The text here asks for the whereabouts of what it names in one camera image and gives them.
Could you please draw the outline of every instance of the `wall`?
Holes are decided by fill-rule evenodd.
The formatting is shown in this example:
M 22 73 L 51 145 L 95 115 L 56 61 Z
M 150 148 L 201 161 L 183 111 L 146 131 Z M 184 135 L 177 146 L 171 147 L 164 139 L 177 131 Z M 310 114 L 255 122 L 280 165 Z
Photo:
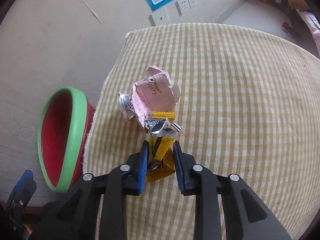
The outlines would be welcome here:
M 124 36 L 150 27 L 145 0 L 16 0 L 0 25 L 0 200 L 6 201 L 25 171 L 38 190 L 30 205 L 54 194 L 37 157 L 37 126 L 49 96 L 62 86 L 82 90 L 94 106 Z M 222 22 L 245 0 L 197 0 L 181 17 L 166 6 L 170 23 Z

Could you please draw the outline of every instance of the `pair of shoes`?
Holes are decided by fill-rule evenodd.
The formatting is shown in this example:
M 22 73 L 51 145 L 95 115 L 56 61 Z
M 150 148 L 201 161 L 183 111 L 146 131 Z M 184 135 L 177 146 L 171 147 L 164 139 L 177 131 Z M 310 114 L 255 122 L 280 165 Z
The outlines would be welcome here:
M 284 22 L 282 24 L 281 29 L 284 32 L 286 32 L 291 38 L 294 38 L 296 36 L 296 33 L 294 32 L 294 29 L 287 22 Z

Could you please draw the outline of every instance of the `yellow candy wrapper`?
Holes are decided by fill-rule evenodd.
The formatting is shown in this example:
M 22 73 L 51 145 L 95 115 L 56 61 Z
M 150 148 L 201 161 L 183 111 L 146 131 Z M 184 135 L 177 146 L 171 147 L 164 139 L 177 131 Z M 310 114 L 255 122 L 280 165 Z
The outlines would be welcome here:
M 145 118 L 145 128 L 150 133 L 147 182 L 175 172 L 171 145 L 181 126 L 173 123 L 174 119 L 175 113 L 171 112 L 149 112 Z

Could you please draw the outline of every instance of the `silver screw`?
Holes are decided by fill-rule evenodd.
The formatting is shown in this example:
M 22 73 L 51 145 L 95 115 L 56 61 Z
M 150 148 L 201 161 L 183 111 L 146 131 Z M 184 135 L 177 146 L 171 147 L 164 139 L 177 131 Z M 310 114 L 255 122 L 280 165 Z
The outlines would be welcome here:
M 230 175 L 230 179 L 233 181 L 238 181 L 239 180 L 239 176 L 237 174 L 231 174 Z
M 92 174 L 91 173 L 86 173 L 82 176 L 82 179 L 85 181 L 89 181 L 92 179 Z
M 121 171 L 128 171 L 130 170 L 130 166 L 128 164 L 123 164 L 120 166 Z
M 201 165 L 195 165 L 192 167 L 194 171 L 202 171 L 202 166 Z

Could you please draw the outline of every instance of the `checkered tablecloth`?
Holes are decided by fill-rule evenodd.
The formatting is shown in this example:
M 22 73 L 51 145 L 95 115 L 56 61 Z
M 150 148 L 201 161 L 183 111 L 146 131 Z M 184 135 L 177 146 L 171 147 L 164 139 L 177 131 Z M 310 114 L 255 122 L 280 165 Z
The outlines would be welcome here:
M 124 121 L 118 93 L 130 94 L 149 65 L 180 85 L 175 111 L 182 150 L 214 173 L 239 174 L 298 239 L 320 207 L 319 59 L 276 36 L 236 26 L 175 24 L 131 32 L 103 85 L 84 172 L 110 172 L 148 139 L 136 123 Z M 194 207 L 175 175 L 148 183 L 140 197 L 127 198 L 128 239 L 192 239 Z

